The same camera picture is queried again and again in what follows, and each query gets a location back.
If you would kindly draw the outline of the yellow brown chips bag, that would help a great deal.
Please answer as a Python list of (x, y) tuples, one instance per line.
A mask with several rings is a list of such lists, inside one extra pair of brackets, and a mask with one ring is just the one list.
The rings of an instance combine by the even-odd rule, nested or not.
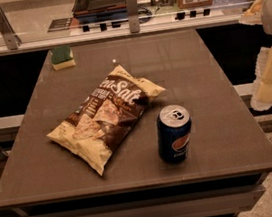
[(117, 66), (83, 103), (48, 135), (103, 174), (109, 158), (165, 89)]

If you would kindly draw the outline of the dark stacked trays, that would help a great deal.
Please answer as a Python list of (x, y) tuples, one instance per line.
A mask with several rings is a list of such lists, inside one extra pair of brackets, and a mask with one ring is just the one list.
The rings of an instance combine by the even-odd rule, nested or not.
[(83, 24), (128, 16), (126, 0), (75, 0), (72, 14)]

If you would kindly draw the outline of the left metal glass bracket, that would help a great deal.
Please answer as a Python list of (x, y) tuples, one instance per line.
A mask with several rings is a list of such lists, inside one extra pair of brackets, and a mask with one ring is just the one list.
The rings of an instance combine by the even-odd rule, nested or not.
[(7, 19), (3, 9), (0, 7), (0, 33), (9, 50), (17, 50), (21, 44), (19, 36), (14, 32), (9, 20)]

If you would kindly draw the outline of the blue pepsi can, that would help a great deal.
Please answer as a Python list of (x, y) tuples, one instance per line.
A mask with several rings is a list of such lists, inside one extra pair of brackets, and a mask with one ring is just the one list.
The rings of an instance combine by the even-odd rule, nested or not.
[(156, 125), (160, 157), (175, 164), (185, 160), (192, 126), (188, 110), (180, 105), (165, 106)]

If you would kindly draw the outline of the middle metal glass bracket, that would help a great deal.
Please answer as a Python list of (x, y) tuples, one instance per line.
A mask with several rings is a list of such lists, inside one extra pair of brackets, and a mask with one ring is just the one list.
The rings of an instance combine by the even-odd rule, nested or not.
[(129, 26), (131, 33), (140, 31), (137, 0), (126, 0)]

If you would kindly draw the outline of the green yellow sponge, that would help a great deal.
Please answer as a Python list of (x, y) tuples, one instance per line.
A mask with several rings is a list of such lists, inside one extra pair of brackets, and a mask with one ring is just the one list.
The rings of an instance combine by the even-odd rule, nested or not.
[(50, 51), (51, 64), (54, 70), (62, 70), (76, 65), (73, 52), (69, 46), (60, 46)]

